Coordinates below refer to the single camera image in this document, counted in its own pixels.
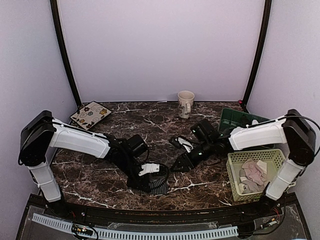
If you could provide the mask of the navy striped boxer underwear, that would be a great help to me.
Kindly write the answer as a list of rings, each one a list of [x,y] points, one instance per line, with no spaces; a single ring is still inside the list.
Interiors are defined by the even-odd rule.
[[[149,194],[149,195],[166,195],[168,193],[168,185],[165,179],[158,179],[153,180],[148,184],[149,188],[151,189],[150,192],[140,191],[142,194]]]

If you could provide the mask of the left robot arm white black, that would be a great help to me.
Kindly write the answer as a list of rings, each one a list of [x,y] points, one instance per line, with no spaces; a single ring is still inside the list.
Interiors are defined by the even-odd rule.
[[[66,124],[44,110],[20,134],[18,164],[28,168],[51,210],[60,218],[71,213],[63,193],[47,161],[49,149],[66,149],[104,159],[127,176],[127,187],[147,194],[166,194],[169,168],[162,163],[139,162],[149,153],[146,142],[138,134],[129,139],[94,133]]]

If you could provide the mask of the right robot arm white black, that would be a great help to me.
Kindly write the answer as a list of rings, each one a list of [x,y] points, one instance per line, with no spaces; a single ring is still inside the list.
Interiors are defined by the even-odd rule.
[[[312,119],[301,116],[291,109],[277,119],[245,127],[234,127],[218,132],[207,119],[191,127],[197,142],[182,136],[172,137],[170,142],[177,148],[185,148],[170,168],[171,172],[188,172],[211,156],[227,155],[227,174],[234,201],[262,201],[255,205],[255,213],[266,217],[275,208],[274,201],[310,165],[319,149],[316,148],[316,132],[310,125]],[[254,168],[258,162],[266,163],[266,172],[256,170],[262,183],[254,191],[242,191],[241,184],[251,184],[246,177],[248,163]]]

